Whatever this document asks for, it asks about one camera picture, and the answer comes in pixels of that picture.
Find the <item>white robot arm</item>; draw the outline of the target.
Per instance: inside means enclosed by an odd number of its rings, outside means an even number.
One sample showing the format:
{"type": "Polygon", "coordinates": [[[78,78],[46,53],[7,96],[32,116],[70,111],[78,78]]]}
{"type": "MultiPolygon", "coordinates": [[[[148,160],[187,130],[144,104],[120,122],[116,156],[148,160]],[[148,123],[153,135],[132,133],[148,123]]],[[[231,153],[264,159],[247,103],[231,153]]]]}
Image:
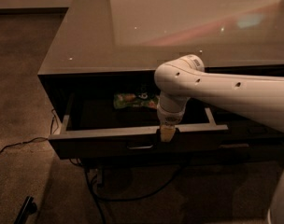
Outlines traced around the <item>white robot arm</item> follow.
{"type": "Polygon", "coordinates": [[[207,73],[191,54],[158,66],[154,81],[161,91],[157,115],[163,142],[172,140],[191,98],[284,133],[284,77],[207,73]]]}

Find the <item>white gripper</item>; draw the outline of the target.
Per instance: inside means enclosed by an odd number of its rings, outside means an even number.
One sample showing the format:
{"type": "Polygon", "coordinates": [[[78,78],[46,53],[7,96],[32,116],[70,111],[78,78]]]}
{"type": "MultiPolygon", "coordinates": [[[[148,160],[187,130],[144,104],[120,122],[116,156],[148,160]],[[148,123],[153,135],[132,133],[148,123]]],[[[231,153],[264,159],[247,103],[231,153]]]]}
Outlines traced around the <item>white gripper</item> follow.
{"type": "Polygon", "coordinates": [[[169,112],[164,110],[160,105],[158,105],[157,116],[160,123],[162,124],[160,126],[161,141],[170,142],[176,132],[176,128],[174,125],[177,125],[182,121],[184,111],[169,112]]]}

